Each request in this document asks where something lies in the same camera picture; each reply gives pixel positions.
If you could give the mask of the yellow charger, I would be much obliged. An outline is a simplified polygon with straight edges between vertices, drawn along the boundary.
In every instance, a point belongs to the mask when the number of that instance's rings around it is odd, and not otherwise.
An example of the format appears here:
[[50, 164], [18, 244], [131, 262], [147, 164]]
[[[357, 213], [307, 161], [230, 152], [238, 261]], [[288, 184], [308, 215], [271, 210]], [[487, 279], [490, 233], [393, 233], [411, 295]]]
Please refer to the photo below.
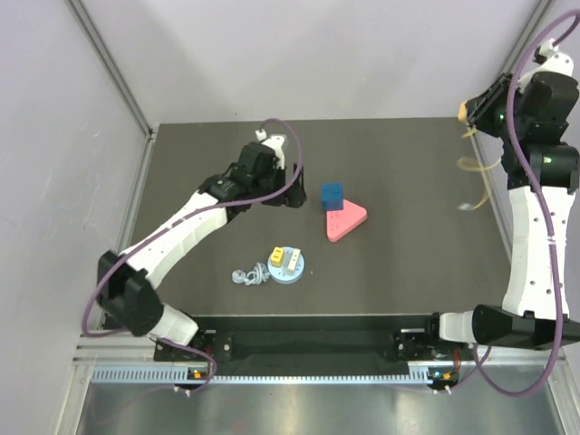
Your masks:
[[469, 123], [471, 100], [465, 100], [459, 105], [458, 120], [464, 124]]

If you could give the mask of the blue cube plug adapter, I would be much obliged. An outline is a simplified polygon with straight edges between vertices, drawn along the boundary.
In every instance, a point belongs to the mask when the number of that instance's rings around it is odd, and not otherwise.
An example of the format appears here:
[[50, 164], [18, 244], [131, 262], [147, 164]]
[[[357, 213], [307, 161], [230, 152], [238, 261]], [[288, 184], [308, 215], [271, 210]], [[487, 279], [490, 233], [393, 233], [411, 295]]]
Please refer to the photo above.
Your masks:
[[326, 212], [343, 210], [343, 185], [340, 182], [324, 183], [321, 186], [320, 201]]

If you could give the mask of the pink triangular power strip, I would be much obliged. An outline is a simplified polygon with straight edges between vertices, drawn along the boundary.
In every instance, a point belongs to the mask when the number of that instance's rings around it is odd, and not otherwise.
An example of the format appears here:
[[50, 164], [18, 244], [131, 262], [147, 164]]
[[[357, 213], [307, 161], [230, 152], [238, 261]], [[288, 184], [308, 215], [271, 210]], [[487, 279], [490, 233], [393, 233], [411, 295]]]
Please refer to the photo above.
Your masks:
[[367, 209], [345, 199], [341, 210], [326, 212], [326, 236], [330, 242], [337, 242], [368, 217]]

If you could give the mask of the yellow plug adapter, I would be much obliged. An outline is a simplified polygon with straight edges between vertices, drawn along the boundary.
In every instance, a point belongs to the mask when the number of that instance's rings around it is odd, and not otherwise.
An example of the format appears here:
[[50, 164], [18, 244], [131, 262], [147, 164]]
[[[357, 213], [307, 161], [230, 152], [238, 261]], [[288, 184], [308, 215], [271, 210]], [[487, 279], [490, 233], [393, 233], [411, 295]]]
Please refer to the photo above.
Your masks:
[[284, 263], [285, 249], [282, 246], [276, 246], [270, 254], [269, 262], [273, 267], [281, 267]]

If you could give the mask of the white square charger plug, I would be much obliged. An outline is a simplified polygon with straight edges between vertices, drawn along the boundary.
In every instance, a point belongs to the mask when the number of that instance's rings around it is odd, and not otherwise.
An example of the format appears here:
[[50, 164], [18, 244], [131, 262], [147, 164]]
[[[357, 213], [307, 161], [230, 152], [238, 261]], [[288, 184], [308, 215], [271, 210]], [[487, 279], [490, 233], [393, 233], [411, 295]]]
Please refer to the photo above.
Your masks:
[[292, 250], [292, 253], [290, 254], [290, 257], [288, 260], [288, 264], [286, 266], [286, 270], [287, 270], [287, 273], [289, 275], [292, 275], [295, 272], [297, 265], [299, 263], [299, 260], [300, 260], [300, 255], [301, 255], [301, 250], [299, 248], [294, 248]]

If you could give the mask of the light blue round socket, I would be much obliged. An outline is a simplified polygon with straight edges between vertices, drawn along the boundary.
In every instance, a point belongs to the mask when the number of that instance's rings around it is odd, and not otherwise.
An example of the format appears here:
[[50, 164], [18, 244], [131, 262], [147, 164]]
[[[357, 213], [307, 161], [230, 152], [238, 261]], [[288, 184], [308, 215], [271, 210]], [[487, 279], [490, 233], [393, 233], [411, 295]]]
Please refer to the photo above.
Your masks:
[[277, 246], [267, 260], [270, 277], [282, 285], [297, 282], [305, 271], [305, 258], [299, 248]]

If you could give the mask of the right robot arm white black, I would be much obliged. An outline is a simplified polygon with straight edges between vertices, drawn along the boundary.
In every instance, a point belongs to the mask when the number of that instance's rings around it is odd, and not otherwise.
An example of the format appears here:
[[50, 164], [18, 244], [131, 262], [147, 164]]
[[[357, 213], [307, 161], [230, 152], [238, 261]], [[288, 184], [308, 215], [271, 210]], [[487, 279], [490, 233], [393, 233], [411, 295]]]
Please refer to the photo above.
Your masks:
[[507, 174], [512, 207], [511, 271], [501, 306], [479, 304], [464, 313], [440, 315], [422, 337], [425, 352], [446, 357], [457, 343], [546, 350], [555, 339], [556, 318], [563, 317], [561, 343], [579, 340], [579, 324], [569, 309], [556, 308], [548, 244], [556, 242], [557, 262], [565, 262], [566, 229], [579, 187], [579, 152], [562, 142], [567, 117], [578, 98], [578, 82], [563, 72], [533, 72], [518, 85], [514, 124], [523, 155], [542, 189], [554, 232], [508, 135], [507, 96], [512, 76], [502, 74], [482, 94], [459, 106], [460, 121], [502, 140], [501, 165]]

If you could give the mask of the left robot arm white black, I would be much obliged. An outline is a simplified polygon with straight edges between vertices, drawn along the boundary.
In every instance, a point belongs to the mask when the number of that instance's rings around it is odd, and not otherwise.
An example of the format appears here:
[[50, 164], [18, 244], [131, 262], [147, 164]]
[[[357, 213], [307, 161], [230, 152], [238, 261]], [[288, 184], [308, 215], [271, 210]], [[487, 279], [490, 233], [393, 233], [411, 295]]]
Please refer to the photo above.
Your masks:
[[283, 135], [258, 133], [236, 162], [204, 180], [190, 199], [138, 244], [103, 254], [98, 264], [96, 302], [136, 337], [170, 340], [186, 359], [205, 350], [198, 324], [161, 302], [157, 288], [200, 241], [255, 204], [300, 208], [306, 200], [302, 167], [286, 172]]

